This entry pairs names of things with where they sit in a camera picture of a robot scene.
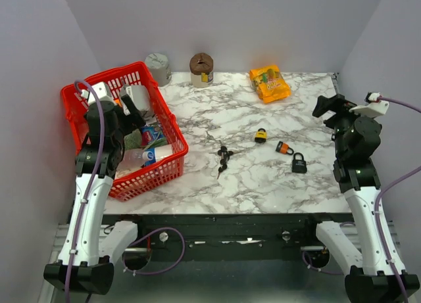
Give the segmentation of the yellow padlock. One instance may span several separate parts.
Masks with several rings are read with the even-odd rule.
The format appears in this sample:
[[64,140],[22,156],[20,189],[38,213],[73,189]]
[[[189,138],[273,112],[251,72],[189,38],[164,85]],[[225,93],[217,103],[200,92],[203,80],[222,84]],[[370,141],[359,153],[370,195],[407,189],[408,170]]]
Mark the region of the yellow padlock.
[[264,128],[259,128],[255,134],[255,142],[258,144],[265,143],[267,140],[267,132]]

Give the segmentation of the black key bunch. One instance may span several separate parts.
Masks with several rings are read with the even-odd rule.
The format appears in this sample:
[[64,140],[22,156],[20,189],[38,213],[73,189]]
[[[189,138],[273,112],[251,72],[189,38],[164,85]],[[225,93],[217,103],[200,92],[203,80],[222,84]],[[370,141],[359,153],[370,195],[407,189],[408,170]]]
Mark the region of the black key bunch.
[[220,167],[218,168],[217,178],[219,178],[221,173],[228,168],[228,161],[230,160],[233,154],[234,152],[228,150],[226,146],[222,145],[220,147],[220,149],[217,152],[217,155],[220,157]]

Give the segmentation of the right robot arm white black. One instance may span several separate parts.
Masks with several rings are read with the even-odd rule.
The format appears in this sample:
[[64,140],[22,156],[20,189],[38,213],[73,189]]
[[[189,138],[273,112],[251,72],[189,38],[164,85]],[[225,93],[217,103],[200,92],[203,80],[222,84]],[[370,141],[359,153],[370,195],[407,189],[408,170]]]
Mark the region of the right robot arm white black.
[[365,105],[356,105],[337,94],[319,96],[312,115],[333,116],[324,120],[332,129],[335,145],[334,176],[357,229],[356,247],[335,221],[313,222],[303,228],[310,245],[326,246],[345,276],[345,290],[351,302],[408,302],[420,288],[415,274],[409,274],[401,260],[385,218],[382,197],[386,191],[417,174],[420,169],[401,176],[385,188],[371,156],[380,146],[383,116],[394,100],[380,93],[369,93]]

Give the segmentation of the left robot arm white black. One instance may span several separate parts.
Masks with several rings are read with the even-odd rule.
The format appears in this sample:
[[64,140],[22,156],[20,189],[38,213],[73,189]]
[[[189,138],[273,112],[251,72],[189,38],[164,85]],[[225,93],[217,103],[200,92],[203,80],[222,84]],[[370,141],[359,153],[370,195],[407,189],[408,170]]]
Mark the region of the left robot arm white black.
[[76,157],[76,195],[68,233],[57,262],[45,266],[43,277],[65,293],[105,295],[114,278],[114,265],[125,249],[145,242],[144,228],[132,221],[118,221],[105,239],[100,238],[105,202],[117,167],[124,156],[124,138],[145,125],[129,96],[122,98],[129,110],[112,101],[89,106],[88,133]]

